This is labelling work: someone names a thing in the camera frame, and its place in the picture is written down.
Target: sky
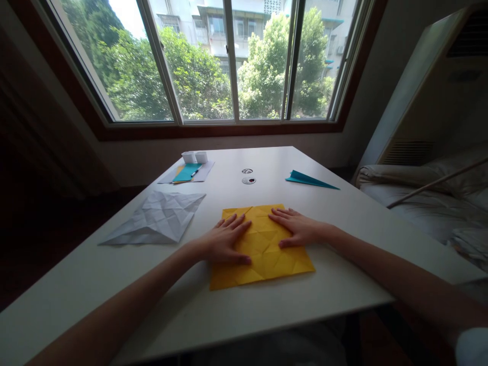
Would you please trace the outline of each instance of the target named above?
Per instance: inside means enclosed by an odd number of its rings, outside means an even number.
[[[146,38],[136,0],[109,0],[109,2],[125,29],[136,38]]]

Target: hand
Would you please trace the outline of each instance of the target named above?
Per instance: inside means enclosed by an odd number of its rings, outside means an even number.
[[[273,215],[270,214],[269,218],[293,233],[292,237],[283,239],[279,243],[280,248],[304,246],[313,242],[323,241],[323,233],[333,227],[330,224],[303,216],[291,208],[286,210],[272,208],[271,211]]]
[[[244,221],[244,214],[237,218],[234,214],[227,221],[220,220],[213,229],[196,239],[192,244],[201,251],[202,260],[210,262],[230,262],[251,264],[251,258],[234,250],[234,244],[251,226]]]

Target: tree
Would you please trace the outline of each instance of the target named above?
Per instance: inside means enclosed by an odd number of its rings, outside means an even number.
[[[183,33],[160,31],[181,112],[187,119],[232,118],[229,77],[217,57],[191,45]]]
[[[103,44],[115,45],[118,30],[124,26],[108,0],[62,0],[62,5],[103,86],[108,88],[119,75]]]
[[[185,36],[166,27],[160,31],[173,85],[185,119],[232,118],[229,79],[218,59]],[[147,39],[136,39],[126,30],[104,53],[114,60],[119,80],[107,89],[123,120],[171,119],[169,104]]]
[[[263,39],[252,34],[249,58],[239,69],[241,118],[279,118],[285,81],[290,20],[272,15]],[[325,48],[322,14],[317,8],[305,13],[292,104],[293,115],[322,116],[330,100],[332,78],[322,78]]]

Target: building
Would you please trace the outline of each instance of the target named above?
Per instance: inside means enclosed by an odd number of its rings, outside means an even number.
[[[199,45],[221,60],[229,72],[224,10],[222,0],[150,0],[160,27],[172,27],[184,33],[193,45]],[[248,58],[248,38],[255,33],[263,37],[271,14],[290,14],[292,0],[233,0],[234,46],[237,68]],[[324,76],[335,77],[340,67],[351,27],[355,0],[307,0],[306,11],[317,7],[322,12],[324,34],[328,36]]]

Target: blue paper airplane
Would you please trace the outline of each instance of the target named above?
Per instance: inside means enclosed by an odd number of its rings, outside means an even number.
[[[328,185],[327,183],[324,183],[321,180],[309,177],[308,175],[297,172],[296,170],[293,170],[291,172],[291,176],[289,178],[286,178],[285,180],[294,181],[294,182],[303,183],[303,184],[310,184],[313,186],[326,187],[326,188],[340,190],[340,188]]]

